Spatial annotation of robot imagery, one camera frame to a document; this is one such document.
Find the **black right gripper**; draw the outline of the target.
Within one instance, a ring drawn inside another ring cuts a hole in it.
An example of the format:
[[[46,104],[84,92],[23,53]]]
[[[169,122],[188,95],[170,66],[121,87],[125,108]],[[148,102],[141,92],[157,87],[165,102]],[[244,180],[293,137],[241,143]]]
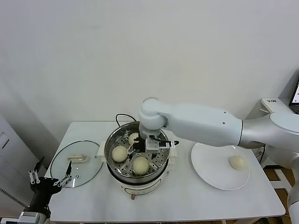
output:
[[[134,153],[144,153],[146,152],[145,140],[140,140],[139,137],[132,139],[134,145],[130,145],[127,148],[127,155],[131,155]]]

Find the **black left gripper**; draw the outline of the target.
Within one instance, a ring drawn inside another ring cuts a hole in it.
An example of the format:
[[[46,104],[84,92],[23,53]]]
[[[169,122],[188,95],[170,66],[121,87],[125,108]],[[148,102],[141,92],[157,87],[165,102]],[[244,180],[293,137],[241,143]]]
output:
[[[38,172],[42,166],[44,158],[45,157],[43,156],[35,167],[28,171],[31,183],[30,188],[34,192],[34,196],[30,202],[30,207],[45,207],[49,205],[52,195],[59,193],[61,191],[61,187],[64,187],[72,179],[71,161],[69,162],[65,176],[62,179],[58,180],[56,178],[46,177],[39,178]]]

